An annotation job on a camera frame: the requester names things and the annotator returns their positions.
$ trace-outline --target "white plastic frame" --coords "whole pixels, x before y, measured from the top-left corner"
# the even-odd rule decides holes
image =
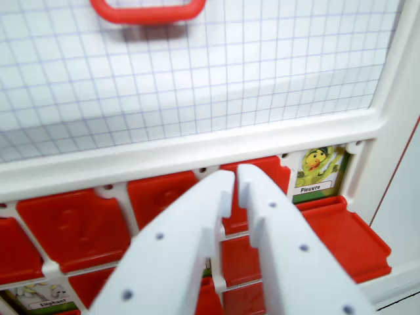
[[[0,165],[0,202],[365,140],[359,163],[350,166],[353,176],[345,179],[342,193],[349,210],[370,223],[420,114],[419,8],[420,1],[406,0],[368,110],[4,163]],[[373,302],[381,303],[419,266],[420,262],[362,286]]]

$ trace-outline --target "white grid panel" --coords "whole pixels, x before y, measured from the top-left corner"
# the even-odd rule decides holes
[[[400,9],[207,0],[187,23],[143,27],[88,0],[2,1],[0,161],[368,108]]]

